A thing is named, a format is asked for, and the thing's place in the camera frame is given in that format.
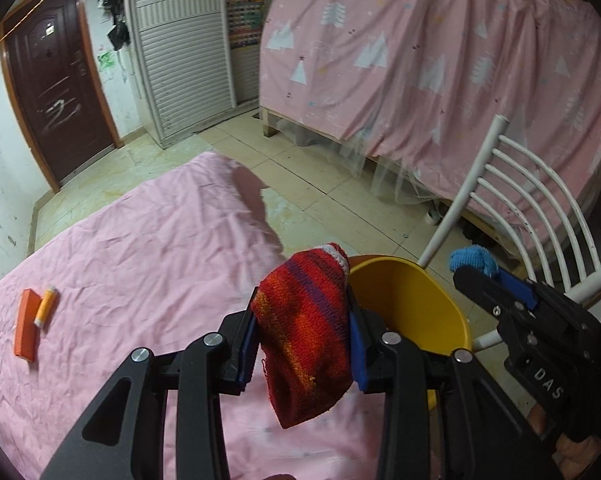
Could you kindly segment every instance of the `human hand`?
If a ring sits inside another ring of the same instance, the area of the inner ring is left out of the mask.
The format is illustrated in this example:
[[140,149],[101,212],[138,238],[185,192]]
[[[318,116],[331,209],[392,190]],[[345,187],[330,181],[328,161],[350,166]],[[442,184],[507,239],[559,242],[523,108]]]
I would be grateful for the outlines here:
[[[540,404],[536,404],[529,412],[527,420],[536,434],[542,434],[547,424],[547,414]],[[562,457],[558,461],[560,472],[565,480],[573,480],[600,456],[601,440],[597,436],[591,436],[576,443],[562,434],[555,444],[555,450]]]

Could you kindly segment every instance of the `orange lip balm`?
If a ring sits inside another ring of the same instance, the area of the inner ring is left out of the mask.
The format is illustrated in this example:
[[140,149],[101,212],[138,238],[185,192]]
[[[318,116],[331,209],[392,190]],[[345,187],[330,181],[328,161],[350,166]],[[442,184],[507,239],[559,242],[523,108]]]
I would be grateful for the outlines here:
[[45,323],[47,323],[47,319],[49,318],[57,299],[58,289],[54,286],[49,286],[42,297],[40,307],[38,307],[38,312],[36,312],[34,325],[36,325],[38,328],[45,326]]

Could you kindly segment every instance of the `blue gripper pad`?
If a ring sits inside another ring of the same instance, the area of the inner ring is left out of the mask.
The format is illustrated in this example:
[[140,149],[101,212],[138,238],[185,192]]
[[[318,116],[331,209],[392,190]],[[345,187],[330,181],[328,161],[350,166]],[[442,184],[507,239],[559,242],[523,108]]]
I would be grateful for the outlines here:
[[534,310],[538,306],[538,300],[534,297],[532,288],[525,281],[504,270],[503,267],[499,268],[498,275],[494,277],[494,280],[522,301],[529,310]]
[[365,359],[365,350],[362,345],[362,337],[358,329],[353,312],[349,311],[349,360],[351,366],[351,376],[358,384],[361,392],[367,389],[369,377],[367,376],[367,363]]
[[256,316],[252,318],[245,334],[242,346],[240,348],[240,370],[238,372],[238,383],[245,389],[247,383],[252,380],[254,364],[256,363],[256,353],[258,352],[259,341],[256,336]]

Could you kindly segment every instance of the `yellow bowl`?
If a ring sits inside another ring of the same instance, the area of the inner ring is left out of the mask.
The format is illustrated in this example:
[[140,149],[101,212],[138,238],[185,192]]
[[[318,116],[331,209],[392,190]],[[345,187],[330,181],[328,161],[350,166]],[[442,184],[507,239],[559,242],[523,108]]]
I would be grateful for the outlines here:
[[[378,312],[390,330],[421,349],[444,355],[457,348],[471,349],[465,316],[418,265],[395,256],[370,258],[351,269],[349,284],[361,307]],[[433,392],[427,400],[433,409]]]

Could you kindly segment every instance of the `white roller shutter cabinet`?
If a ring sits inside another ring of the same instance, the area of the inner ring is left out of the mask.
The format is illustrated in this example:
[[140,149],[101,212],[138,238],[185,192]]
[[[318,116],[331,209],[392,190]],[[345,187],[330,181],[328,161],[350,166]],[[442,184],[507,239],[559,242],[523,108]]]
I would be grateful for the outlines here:
[[138,61],[161,139],[236,106],[224,0],[132,0]]

